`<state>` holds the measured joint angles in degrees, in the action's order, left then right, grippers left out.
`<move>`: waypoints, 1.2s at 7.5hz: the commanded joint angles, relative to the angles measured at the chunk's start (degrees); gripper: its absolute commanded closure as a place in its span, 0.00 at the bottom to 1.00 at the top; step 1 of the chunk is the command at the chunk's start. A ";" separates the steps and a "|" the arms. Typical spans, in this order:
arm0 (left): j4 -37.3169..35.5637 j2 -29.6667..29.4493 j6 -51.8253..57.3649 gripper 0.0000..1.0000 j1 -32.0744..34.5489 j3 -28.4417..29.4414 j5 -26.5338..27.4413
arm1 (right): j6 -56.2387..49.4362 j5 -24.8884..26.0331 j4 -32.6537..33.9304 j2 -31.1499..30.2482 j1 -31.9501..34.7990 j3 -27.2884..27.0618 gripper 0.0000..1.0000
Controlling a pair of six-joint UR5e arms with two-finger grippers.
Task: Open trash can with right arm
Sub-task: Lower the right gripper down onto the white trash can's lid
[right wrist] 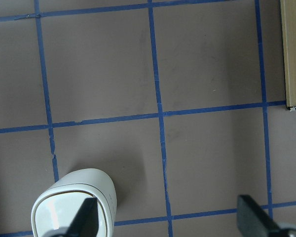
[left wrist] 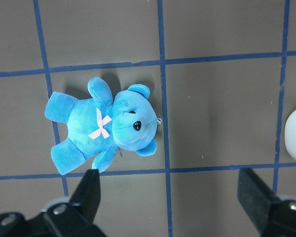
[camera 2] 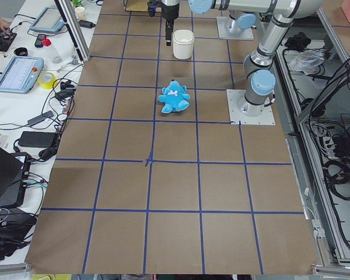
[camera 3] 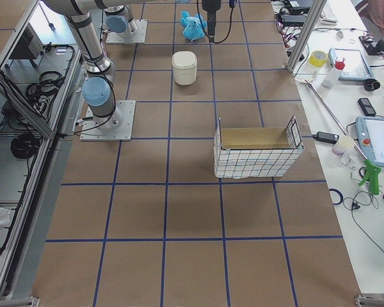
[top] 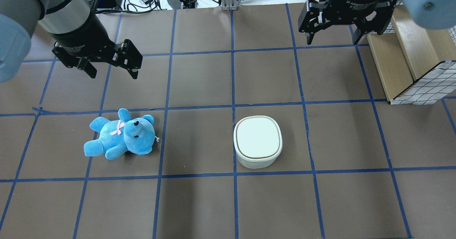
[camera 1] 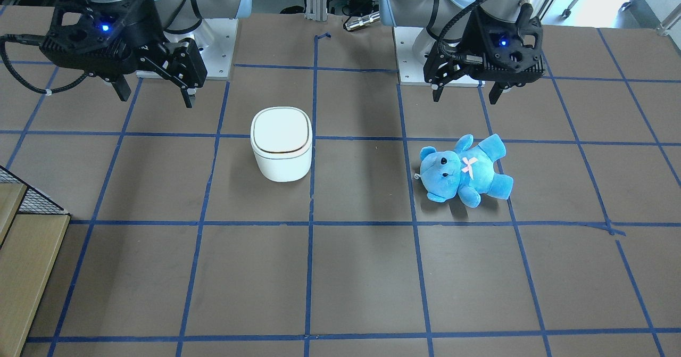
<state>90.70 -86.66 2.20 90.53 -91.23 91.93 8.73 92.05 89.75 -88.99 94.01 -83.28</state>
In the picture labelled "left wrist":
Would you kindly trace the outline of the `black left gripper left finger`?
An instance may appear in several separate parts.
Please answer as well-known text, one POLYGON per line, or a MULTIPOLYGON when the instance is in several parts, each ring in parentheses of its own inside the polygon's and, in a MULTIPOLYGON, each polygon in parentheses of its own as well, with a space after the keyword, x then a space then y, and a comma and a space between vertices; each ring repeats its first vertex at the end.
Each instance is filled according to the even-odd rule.
POLYGON ((86 171, 71 198, 50 206, 44 221, 53 237, 99 237, 93 221, 101 200, 100 176, 96 169, 86 171))

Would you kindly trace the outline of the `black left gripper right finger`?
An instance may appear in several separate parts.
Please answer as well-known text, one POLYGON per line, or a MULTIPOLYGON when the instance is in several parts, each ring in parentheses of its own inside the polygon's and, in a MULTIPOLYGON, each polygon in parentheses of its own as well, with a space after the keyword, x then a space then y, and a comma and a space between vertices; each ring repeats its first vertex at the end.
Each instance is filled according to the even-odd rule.
POLYGON ((250 168, 241 168, 237 197, 261 237, 296 237, 296 197, 277 195, 250 168))

